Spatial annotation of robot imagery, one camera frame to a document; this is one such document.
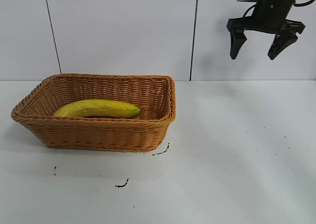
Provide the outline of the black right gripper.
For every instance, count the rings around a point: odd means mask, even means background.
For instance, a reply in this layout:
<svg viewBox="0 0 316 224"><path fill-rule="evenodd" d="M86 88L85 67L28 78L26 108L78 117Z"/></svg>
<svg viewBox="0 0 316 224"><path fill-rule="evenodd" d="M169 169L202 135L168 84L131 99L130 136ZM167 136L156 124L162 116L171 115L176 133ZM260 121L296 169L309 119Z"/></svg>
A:
<svg viewBox="0 0 316 224"><path fill-rule="evenodd" d="M274 60L283 50L294 44L305 28L302 22L288 20L287 15L295 0L237 0L238 2L254 2L253 12L250 16L229 19L227 29L230 31L232 60L247 41L244 30L276 34L268 51L270 60Z"/></svg>

